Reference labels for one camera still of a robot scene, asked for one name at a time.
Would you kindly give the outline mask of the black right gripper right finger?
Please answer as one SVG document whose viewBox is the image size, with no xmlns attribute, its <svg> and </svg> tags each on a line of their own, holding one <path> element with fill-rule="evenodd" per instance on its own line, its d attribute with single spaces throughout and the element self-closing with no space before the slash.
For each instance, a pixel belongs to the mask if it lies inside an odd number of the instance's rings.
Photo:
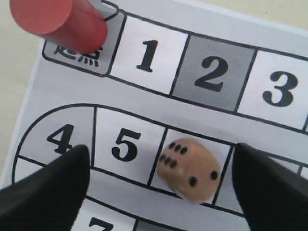
<svg viewBox="0 0 308 231">
<path fill-rule="evenodd" d="M 252 231 L 306 231 L 308 180 L 246 143 L 235 146 L 232 184 Z"/>
</svg>

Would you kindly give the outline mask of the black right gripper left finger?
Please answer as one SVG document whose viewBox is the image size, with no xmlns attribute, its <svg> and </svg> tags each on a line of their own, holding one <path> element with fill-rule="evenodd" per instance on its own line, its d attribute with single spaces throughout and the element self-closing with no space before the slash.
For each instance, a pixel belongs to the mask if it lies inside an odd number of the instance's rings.
<svg viewBox="0 0 308 231">
<path fill-rule="evenodd" d="M 2 231 L 69 231 L 90 182 L 90 154 L 77 145 L 0 191 Z"/>
</svg>

